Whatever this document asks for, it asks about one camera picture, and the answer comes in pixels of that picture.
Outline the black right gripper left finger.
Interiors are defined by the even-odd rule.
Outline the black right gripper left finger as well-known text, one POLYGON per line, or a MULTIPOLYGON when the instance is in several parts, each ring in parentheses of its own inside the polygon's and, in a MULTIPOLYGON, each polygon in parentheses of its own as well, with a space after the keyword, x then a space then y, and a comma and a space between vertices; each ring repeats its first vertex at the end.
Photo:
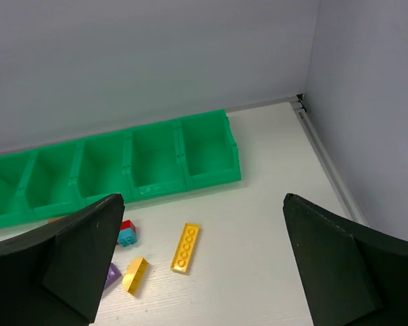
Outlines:
POLYGON ((0 241, 0 325, 94 323, 123 214, 111 194, 0 241))

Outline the long yellow lego plate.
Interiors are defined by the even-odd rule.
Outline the long yellow lego plate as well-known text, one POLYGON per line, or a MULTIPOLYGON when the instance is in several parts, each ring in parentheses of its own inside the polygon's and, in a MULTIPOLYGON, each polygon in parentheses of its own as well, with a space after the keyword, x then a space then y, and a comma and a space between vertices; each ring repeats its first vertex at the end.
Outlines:
POLYGON ((200 225, 186 223, 171 262, 171 270, 186 274, 192 261, 194 248, 199 237, 200 225))

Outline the small purple lego brick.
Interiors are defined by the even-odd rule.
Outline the small purple lego brick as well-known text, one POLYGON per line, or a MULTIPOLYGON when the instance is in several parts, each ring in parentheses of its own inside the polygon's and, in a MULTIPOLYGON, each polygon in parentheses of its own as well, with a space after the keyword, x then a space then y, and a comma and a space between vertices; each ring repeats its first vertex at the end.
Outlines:
POLYGON ((114 263, 111 263, 109 265, 109 270, 107 273, 104 290, 112 286, 121 276, 122 276, 122 273, 120 272, 118 267, 114 263))

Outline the yellow arched lego brick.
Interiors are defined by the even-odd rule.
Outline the yellow arched lego brick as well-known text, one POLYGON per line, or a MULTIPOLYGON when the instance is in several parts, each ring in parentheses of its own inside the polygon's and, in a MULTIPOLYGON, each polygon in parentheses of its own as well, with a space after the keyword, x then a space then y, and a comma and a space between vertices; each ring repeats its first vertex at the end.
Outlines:
POLYGON ((126 268, 122 279, 123 289, 131 294, 135 295, 139 284, 145 274, 148 267, 148 262, 144 257, 135 258, 126 268))

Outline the red lego brick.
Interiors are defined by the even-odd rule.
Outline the red lego brick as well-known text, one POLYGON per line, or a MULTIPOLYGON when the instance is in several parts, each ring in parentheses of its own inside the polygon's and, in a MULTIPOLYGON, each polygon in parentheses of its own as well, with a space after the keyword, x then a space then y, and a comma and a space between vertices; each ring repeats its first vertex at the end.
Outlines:
POLYGON ((134 233, 136 232, 136 227, 135 227, 135 225, 133 224, 133 222, 130 221, 130 220, 125 220, 125 221, 123 221, 122 224, 121 224, 120 229, 121 229, 121 230, 131 229, 134 233))

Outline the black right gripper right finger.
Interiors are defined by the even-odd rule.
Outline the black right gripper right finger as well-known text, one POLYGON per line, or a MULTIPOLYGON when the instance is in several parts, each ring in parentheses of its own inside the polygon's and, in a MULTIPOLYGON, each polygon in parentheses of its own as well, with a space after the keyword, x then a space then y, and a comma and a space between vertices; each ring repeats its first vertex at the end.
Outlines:
POLYGON ((408 325, 408 242, 296 195, 284 219, 314 325, 408 325))

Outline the teal lego brick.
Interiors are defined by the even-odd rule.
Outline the teal lego brick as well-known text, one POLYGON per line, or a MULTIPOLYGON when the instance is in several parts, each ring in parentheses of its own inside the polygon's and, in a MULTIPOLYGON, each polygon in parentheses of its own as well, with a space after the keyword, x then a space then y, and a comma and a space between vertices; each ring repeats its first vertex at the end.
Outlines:
POLYGON ((127 229, 120 230, 118 234, 118 243, 122 247, 133 245, 136 242, 137 242, 137 236, 133 229, 127 228, 127 229))

